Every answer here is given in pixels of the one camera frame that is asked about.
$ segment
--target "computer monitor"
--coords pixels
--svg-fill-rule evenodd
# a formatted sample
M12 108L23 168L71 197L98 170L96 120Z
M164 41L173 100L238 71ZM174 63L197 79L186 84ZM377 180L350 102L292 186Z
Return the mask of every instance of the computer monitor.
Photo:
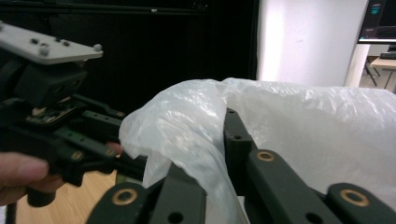
M396 44L395 0L369 0L358 44Z

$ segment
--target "white plastic bag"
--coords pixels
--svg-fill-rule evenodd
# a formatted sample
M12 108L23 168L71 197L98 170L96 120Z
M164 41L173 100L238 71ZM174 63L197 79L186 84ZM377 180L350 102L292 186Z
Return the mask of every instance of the white plastic bag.
M259 148L279 153L321 192L348 182L396 208L396 97L389 91L311 88L229 78L192 80L160 92L128 116L120 140L148 155L144 185L182 167L227 223L246 223L222 157L226 107L238 111Z
M172 161L199 182L227 223L247 223L222 155L226 104L218 84L196 80L162 91L124 120L120 140L130 156L148 155L145 187Z

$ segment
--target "human hand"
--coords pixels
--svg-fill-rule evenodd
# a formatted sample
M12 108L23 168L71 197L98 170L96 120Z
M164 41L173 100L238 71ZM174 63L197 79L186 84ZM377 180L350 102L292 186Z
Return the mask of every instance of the human hand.
M0 152L0 206L15 203L26 188L51 193L64 182L49 174L48 164L38 158L16 152Z

